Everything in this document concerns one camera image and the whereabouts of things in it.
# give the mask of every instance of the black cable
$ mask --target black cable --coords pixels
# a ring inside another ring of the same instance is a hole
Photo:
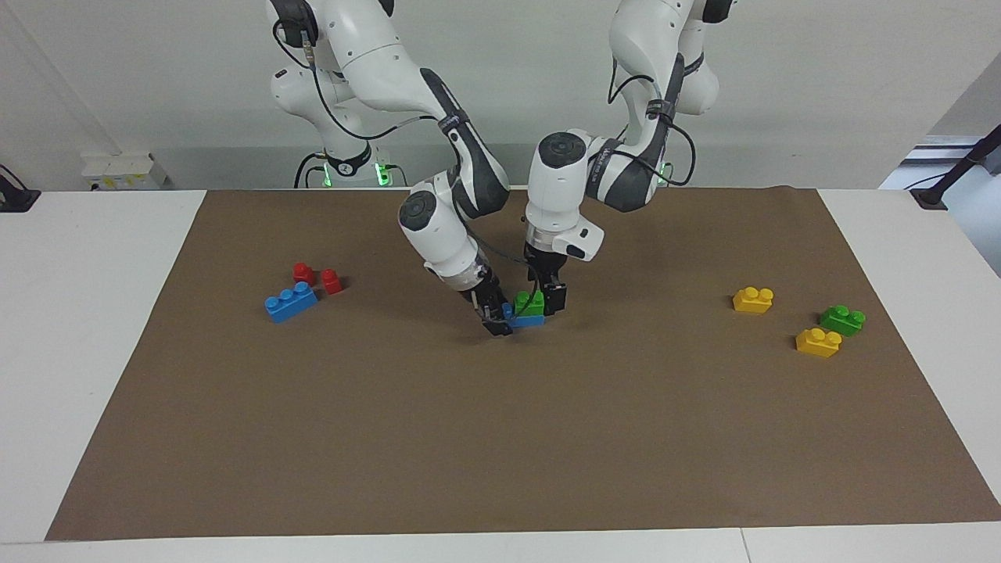
[[[529,307],[532,306],[532,302],[535,301],[536,296],[539,295],[539,292],[541,290],[541,288],[540,288],[539,285],[540,285],[540,280],[542,279],[542,275],[539,274],[539,270],[536,269],[536,266],[534,266],[531,263],[529,263],[529,260],[526,260],[526,259],[523,259],[523,258],[517,258],[515,256],[512,256],[511,254],[508,254],[507,252],[498,250],[492,244],[490,244],[486,240],[483,240],[483,238],[481,236],[479,236],[478,234],[476,234],[476,232],[474,230],[472,230],[472,228],[469,226],[469,223],[465,222],[465,217],[462,216],[462,212],[458,208],[458,202],[455,200],[454,197],[452,197],[452,199],[451,199],[451,206],[455,210],[455,215],[458,216],[459,222],[461,222],[462,226],[465,227],[465,231],[468,232],[469,236],[471,236],[473,240],[475,240],[476,242],[478,242],[480,246],[482,246],[483,248],[486,248],[487,250],[489,250],[489,251],[493,252],[494,254],[500,256],[502,258],[505,258],[507,260],[511,260],[511,261],[513,261],[515,263],[519,263],[519,264],[528,266],[529,270],[532,271],[532,276],[535,278],[535,284],[532,287],[532,294],[529,295],[529,301],[528,301],[528,303],[525,304],[525,307],[523,307],[520,311],[515,311],[514,312],[514,317],[512,317],[512,319],[510,319],[510,320],[506,319],[504,321],[505,325],[511,325],[511,321],[514,321],[516,319],[520,319],[522,317],[522,315],[524,315],[525,312],[529,310]],[[479,319],[482,320],[484,323],[497,323],[496,320],[486,319],[486,317],[478,309],[476,310],[476,315],[478,315]]]
[[[931,181],[931,180],[937,180],[937,179],[939,179],[939,178],[944,178],[944,177],[945,177],[945,175],[946,175],[946,174],[948,174],[948,173],[949,173],[949,172],[943,172],[943,173],[941,173],[941,174],[938,174],[938,175],[936,175],[936,176],[932,176],[932,177],[930,177],[930,178],[925,178],[925,179],[923,179],[923,180],[918,180],[918,181],[916,181],[916,182],[912,183],[911,185],[909,185],[909,186],[905,187],[905,188],[904,188],[904,191],[910,191],[910,189],[911,189],[912,187],[917,187],[917,186],[919,186],[919,185],[921,185],[921,184],[925,183],[926,181]]]
[[[17,177],[17,174],[15,174],[14,172],[12,172],[10,168],[8,168],[7,166],[4,166],[3,164],[0,164],[0,170],[3,170],[5,172],[7,172],[7,175],[9,175],[10,177],[12,177],[15,180],[17,180],[17,183],[21,184],[21,189],[23,189],[25,191],[29,191],[28,190],[28,186],[25,185],[24,182],[21,181],[21,178]]]
[[[625,82],[623,82],[619,86],[619,89],[616,90],[616,92],[613,94],[612,89],[615,88],[616,76],[618,74],[619,74],[619,61],[617,61],[616,59],[612,59],[612,81],[609,82],[609,99],[608,99],[609,105],[612,105],[612,103],[616,101],[616,98],[619,97],[619,94],[622,93],[623,89],[625,89],[626,86],[630,84],[630,82],[634,82],[636,80],[646,80],[647,82],[650,82],[654,86],[655,90],[658,90],[657,80],[654,80],[651,76],[648,76],[646,74],[637,74],[636,76],[630,76]],[[661,97],[660,91],[657,92],[657,97]]]
[[[302,180],[302,171],[306,169],[306,164],[318,158],[323,158],[323,154],[320,152],[310,152],[308,156],[302,159],[302,162],[299,162],[299,168],[295,171],[295,183],[292,184],[292,189],[299,188],[299,181]]]
[[[306,171],[306,189],[309,188],[309,174],[313,172],[326,173],[326,168],[324,168],[323,166],[313,166],[312,168],[309,168],[309,170]]]
[[[654,174],[656,174],[657,177],[659,177],[662,180],[668,182],[668,185],[679,185],[677,182],[675,182],[675,180],[673,180],[673,179],[665,176],[657,168],[651,166],[650,164],[647,163],[647,161],[645,161],[644,159],[640,158],[636,154],[630,154],[629,152],[623,152],[622,150],[613,150],[612,154],[618,154],[619,156],[629,156],[633,160],[639,162],[640,164],[643,164],[644,168],[647,168],[651,172],[654,172]]]
[[[341,131],[344,131],[348,135],[350,135],[350,136],[352,136],[352,137],[354,137],[354,138],[356,138],[358,140],[371,141],[371,140],[380,139],[380,138],[388,135],[389,133],[395,131],[396,129],[399,129],[400,127],[405,127],[406,125],[409,125],[410,123],[414,123],[414,122],[420,121],[422,119],[434,119],[434,117],[432,117],[430,115],[421,115],[419,117],[412,117],[410,119],[406,119],[406,120],[404,120],[404,121],[402,121],[400,123],[397,123],[397,124],[393,125],[392,127],[389,127],[388,129],[382,131],[381,133],[379,133],[377,135],[371,135],[371,136],[359,135],[359,134],[355,133],[354,131],[349,130],[347,127],[343,126],[340,123],[340,121],[337,120],[337,117],[334,116],[333,112],[330,111],[330,106],[327,105],[327,103],[326,103],[326,97],[323,95],[323,89],[320,88],[320,86],[319,86],[319,74],[316,72],[316,67],[313,66],[313,65],[310,65],[309,66],[309,70],[310,70],[310,72],[312,72],[312,75],[313,75],[313,84],[316,85],[316,93],[319,94],[319,101],[323,103],[323,109],[326,110],[326,114],[330,116],[330,119],[333,119],[333,122],[338,127],[340,127]]]
[[[295,55],[293,55],[292,52],[288,50],[288,47],[285,46],[285,42],[278,37],[278,28],[281,27],[283,24],[292,24],[295,26],[298,25],[298,23],[292,20],[279,19],[278,21],[274,22],[273,26],[271,26],[271,36],[274,37],[275,42],[278,43],[278,46],[281,47],[281,50],[285,51],[285,54],[288,55],[288,58],[295,61],[295,64],[301,66],[302,68],[308,69],[309,66],[300,61],[299,59],[295,58]]]
[[[410,185],[410,182],[406,181],[406,172],[403,170],[402,166],[398,164],[388,164],[385,168],[387,170],[399,170],[400,175],[403,176],[403,185],[407,187]]]
[[[688,131],[679,127],[677,123],[672,123],[671,128],[681,133],[681,135],[685,137],[685,140],[689,141],[689,146],[692,147],[692,166],[689,167],[688,176],[686,176],[685,180],[682,182],[674,182],[674,185],[688,185],[689,182],[692,181],[692,176],[695,175],[695,164],[696,160],[699,158],[699,150],[695,146],[695,139],[692,138],[692,135],[690,135]]]

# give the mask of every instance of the green lego brick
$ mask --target green lego brick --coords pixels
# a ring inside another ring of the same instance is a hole
[[[866,316],[861,311],[854,313],[843,305],[832,307],[820,318],[820,326],[845,337],[859,334],[866,324]]]
[[[537,292],[534,296],[530,296],[529,292],[521,292],[515,298],[515,313],[519,314],[519,317],[541,317],[546,313],[546,298],[542,292]]]

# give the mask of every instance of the white table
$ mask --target white table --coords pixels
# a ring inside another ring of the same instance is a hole
[[[907,193],[821,194],[998,498],[1001,279]],[[0,562],[1001,561],[1001,523],[42,544],[203,197],[46,193],[0,215]]]

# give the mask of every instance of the power outlet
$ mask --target power outlet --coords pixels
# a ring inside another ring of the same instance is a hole
[[[148,153],[85,155],[83,179],[91,191],[163,189],[167,173]]]

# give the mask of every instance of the yellow lego brick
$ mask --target yellow lego brick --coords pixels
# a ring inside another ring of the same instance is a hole
[[[772,290],[761,290],[757,288],[745,288],[734,296],[734,309],[741,313],[755,313],[763,315],[772,309],[772,300],[775,293]]]
[[[838,333],[825,333],[821,329],[810,329],[796,337],[796,350],[821,358],[830,358],[841,350],[844,337]]]

